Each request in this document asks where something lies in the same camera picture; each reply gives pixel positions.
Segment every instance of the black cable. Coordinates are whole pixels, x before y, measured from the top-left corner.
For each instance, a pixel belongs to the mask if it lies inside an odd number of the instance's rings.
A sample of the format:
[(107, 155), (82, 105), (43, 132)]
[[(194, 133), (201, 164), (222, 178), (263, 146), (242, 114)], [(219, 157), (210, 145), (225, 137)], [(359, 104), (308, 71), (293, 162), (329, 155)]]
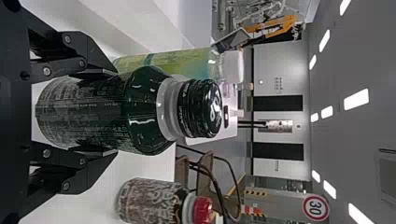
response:
[[(189, 150), (189, 151), (192, 151), (192, 152), (195, 152), (195, 153), (198, 153), (198, 154), (201, 154), (201, 155), (205, 155), (204, 152), (198, 151), (198, 150), (193, 149), (193, 148), (191, 148), (191, 147), (185, 147), (185, 146), (182, 146), (182, 145), (177, 145), (177, 147), (181, 147), (181, 148), (187, 149), (187, 150)], [(230, 219), (231, 219), (232, 221), (238, 222), (238, 221), (241, 219), (241, 212), (242, 212), (242, 211), (241, 211), (241, 205), (242, 205), (242, 201), (241, 201), (241, 195), (240, 195), (240, 193), (239, 193), (238, 182), (237, 182), (237, 180), (236, 180), (235, 173), (233, 172), (233, 167), (231, 166), (231, 164), (230, 164), (229, 161), (227, 161), (227, 160), (225, 160), (225, 159), (223, 159), (223, 158), (221, 158), (221, 157), (214, 156), (214, 158), (215, 158), (216, 160), (225, 162), (225, 163), (228, 165), (228, 167), (229, 167), (229, 169), (230, 169), (230, 171), (231, 171), (231, 175), (232, 175), (232, 177), (233, 177), (233, 182), (235, 183), (236, 195), (237, 195), (237, 198), (238, 198), (238, 216), (237, 216), (237, 217), (233, 217), (233, 216), (229, 213), (227, 207), (226, 207), (226, 210), (227, 210), (227, 215), (228, 215), (228, 217), (230, 217)]]
[(226, 213), (227, 212), (227, 208), (224, 205), (224, 198), (222, 196), (221, 189), (219, 188), (218, 180), (213, 176), (213, 174), (209, 171), (209, 169), (207, 167), (203, 166), (202, 164), (197, 163), (197, 162), (193, 162), (193, 161), (190, 161), (190, 164), (191, 164), (190, 169), (192, 169), (192, 170), (194, 170), (196, 172), (199, 172), (199, 173), (201, 173), (203, 175), (209, 176), (210, 180), (213, 183), (213, 186), (215, 187), (216, 193), (217, 193), (218, 198), (219, 198), (221, 212), (223, 214), (223, 224), (227, 224), (227, 215), (226, 215), (227, 214)]

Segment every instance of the screw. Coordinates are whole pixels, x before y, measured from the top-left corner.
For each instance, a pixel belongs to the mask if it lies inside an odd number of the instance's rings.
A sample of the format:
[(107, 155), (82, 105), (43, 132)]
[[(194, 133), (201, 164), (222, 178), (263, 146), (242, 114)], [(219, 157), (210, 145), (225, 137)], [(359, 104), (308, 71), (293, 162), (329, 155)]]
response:
[(48, 67), (44, 67), (43, 73), (46, 77), (49, 77), (52, 72), (50, 71), (50, 69)]
[(80, 67), (85, 67), (84, 61), (81, 60), (81, 61), (79, 61), (78, 63), (79, 63), (79, 66), (80, 66)]
[(27, 81), (30, 79), (30, 75), (27, 72), (21, 72), (21, 79)]
[(43, 157), (44, 157), (45, 159), (48, 159), (48, 158), (50, 157), (50, 150), (49, 150), (49, 149), (45, 149), (45, 150), (43, 151)]
[(70, 44), (72, 42), (72, 38), (70, 37), (70, 35), (64, 36), (64, 42), (66, 42), (67, 44)]
[(70, 189), (70, 184), (69, 182), (64, 183), (64, 191), (67, 191)]

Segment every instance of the bottle cap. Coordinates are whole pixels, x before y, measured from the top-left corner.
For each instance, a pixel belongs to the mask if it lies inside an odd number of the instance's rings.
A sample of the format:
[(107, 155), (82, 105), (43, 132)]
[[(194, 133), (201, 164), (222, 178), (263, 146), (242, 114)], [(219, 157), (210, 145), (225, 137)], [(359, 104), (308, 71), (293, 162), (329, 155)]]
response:
[(215, 137), (222, 122), (219, 86), (211, 79), (191, 79), (183, 84), (177, 98), (177, 119), (189, 138)]
[(198, 197), (194, 204), (194, 224), (209, 224), (211, 222), (210, 215), (212, 212), (212, 200), (210, 198)]

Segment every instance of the black bottle cap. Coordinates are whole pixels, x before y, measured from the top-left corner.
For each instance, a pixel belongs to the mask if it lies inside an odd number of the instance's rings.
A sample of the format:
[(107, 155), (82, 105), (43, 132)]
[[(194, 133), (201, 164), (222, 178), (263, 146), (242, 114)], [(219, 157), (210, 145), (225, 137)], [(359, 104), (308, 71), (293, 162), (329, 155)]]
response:
[(215, 137), (222, 122), (219, 86), (211, 79), (185, 82), (177, 98), (177, 119), (189, 138)]

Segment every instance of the green bottle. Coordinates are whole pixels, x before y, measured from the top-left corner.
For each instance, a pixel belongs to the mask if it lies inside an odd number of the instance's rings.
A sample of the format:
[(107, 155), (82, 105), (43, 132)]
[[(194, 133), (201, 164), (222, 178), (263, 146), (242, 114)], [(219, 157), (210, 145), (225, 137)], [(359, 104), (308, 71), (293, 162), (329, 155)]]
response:
[(53, 80), (35, 116), (43, 135), (63, 148), (100, 146), (157, 155), (179, 137), (216, 136), (222, 121), (219, 86), (177, 81), (154, 66), (106, 80)]

